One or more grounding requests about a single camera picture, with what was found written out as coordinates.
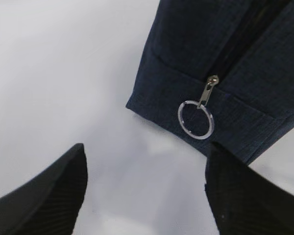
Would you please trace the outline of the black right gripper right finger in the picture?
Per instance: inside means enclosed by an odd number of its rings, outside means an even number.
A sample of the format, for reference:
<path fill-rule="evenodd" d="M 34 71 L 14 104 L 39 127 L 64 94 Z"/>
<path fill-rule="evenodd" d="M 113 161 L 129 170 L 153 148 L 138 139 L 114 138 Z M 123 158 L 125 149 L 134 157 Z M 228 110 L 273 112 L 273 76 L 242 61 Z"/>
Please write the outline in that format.
<path fill-rule="evenodd" d="M 218 143 L 210 145 L 205 193 L 221 235 L 294 235 L 294 195 Z"/>

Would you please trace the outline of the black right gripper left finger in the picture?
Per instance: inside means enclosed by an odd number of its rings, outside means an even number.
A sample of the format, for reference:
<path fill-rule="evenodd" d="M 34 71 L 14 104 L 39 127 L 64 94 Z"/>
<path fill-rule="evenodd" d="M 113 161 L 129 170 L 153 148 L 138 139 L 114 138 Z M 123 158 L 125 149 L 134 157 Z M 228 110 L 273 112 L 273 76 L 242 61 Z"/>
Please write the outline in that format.
<path fill-rule="evenodd" d="M 71 235 L 88 183 L 77 143 L 36 177 L 0 198 L 0 235 Z"/>

